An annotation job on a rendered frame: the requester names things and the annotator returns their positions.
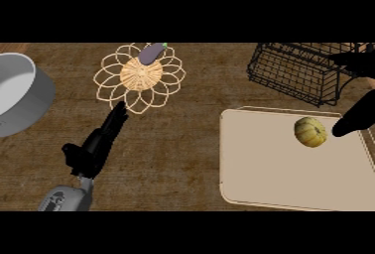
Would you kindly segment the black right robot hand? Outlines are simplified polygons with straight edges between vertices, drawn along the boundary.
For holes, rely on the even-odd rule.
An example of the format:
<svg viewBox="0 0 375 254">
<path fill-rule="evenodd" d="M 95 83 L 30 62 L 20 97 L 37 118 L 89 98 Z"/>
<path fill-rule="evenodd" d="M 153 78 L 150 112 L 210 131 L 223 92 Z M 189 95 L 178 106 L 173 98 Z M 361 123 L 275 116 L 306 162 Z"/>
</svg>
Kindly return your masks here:
<svg viewBox="0 0 375 254">
<path fill-rule="evenodd" d="M 345 65 L 358 77 L 375 79 L 375 51 L 371 53 L 343 53 L 331 55 L 337 65 Z M 343 137 L 358 130 L 368 129 L 375 124 L 375 88 L 367 92 L 355 103 L 343 118 L 333 127 L 333 135 Z"/>
</svg>

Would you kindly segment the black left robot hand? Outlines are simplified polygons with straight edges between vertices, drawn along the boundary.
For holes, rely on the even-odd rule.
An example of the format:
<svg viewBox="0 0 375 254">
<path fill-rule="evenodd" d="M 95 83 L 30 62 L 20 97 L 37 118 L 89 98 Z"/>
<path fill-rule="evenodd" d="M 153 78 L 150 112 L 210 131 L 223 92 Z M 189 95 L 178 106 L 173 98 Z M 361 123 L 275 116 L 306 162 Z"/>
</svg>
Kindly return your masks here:
<svg viewBox="0 0 375 254">
<path fill-rule="evenodd" d="M 67 165 L 73 168 L 74 176 L 94 179 L 99 174 L 126 120 L 126 104 L 120 101 L 85 143 L 80 146 L 73 143 L 64 145 Z"/>
</svg>

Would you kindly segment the yellow squash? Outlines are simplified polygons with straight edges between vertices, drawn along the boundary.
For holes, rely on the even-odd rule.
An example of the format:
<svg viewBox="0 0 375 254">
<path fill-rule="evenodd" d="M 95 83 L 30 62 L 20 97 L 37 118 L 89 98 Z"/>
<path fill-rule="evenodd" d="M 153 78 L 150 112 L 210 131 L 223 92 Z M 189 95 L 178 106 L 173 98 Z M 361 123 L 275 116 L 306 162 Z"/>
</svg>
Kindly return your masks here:
<svg viewBox="0 0 375 254">
<path fill-rule="evenodd" d="M 313 117 L 303 117 L 294 123 L 294 137 L 309 148 L 319 147 L 327 141 L 327 131 L 322 123 Z"/>
</svg>

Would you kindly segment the beige tray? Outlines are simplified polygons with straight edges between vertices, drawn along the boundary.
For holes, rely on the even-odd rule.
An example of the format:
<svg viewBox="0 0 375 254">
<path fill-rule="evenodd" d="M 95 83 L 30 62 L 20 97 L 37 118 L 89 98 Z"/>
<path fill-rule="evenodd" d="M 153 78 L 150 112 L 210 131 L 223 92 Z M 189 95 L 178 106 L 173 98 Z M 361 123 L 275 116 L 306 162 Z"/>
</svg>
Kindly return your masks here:
<svg viewBox="0 0 375 254">
<path fill-rule="evenodd" d="M 226 202 L 299 210 L 375 211 L 375 132 L 300 144 L 294 123 L 331 128 L 337 113 L 247 106 L 220 116 L 220 191 Z"/>
</svg>

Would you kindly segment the woven flower-shaped placemat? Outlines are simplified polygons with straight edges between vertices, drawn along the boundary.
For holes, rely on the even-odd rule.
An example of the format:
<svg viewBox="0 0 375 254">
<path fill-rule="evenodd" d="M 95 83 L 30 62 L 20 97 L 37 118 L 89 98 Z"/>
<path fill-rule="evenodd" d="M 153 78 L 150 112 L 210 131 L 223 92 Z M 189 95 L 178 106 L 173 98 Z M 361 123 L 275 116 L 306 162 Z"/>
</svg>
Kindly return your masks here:
<svg viewBox="0 0 375 254">
<path fill-rule="evenodd" d="M 120 46 L 102 58 L 99 70 L 94 75 L 95 97 L 108 103 L 110 108 L 119 101 L 133 114 L 144 114 L 151 108 L 166 106 L 170 96 L 179 92 L 187 77 L 184 61 L 167 44 L 156 62 L 144 65 L 141 51 L 156 43 L 130 43 Z"/>
</svg>

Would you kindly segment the grey metal pot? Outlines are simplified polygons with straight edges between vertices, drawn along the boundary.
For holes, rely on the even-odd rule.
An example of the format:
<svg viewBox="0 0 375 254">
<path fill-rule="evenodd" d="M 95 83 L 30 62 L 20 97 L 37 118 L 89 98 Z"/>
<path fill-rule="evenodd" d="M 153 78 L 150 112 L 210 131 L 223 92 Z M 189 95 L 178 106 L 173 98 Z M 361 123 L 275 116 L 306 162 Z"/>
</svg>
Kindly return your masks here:
<svg viewBox="0 0 375 254">
<path fill-rule="evenodd" d="M 55 96 L 54 80 L 32 58 L 20 53 L 0 54 L 0 137 L 37 123 Z"/>
</svg>

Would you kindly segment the purple eggplant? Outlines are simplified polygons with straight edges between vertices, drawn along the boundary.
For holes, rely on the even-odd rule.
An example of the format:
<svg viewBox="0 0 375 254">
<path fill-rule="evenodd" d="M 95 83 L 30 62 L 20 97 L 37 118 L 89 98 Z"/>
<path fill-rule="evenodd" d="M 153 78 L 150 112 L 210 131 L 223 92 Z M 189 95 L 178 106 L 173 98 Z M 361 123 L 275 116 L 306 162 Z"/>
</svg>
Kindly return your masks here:
<svg viewBox="0 0 375 254">
<path fill-rule="evenodd" d="M 161 52 L 167 49 L 166 43 L 156 43 L 151 46 L 148 46 L 139 53 L 139 61 L 144 65 L 151 65 Z"/>
</svg>

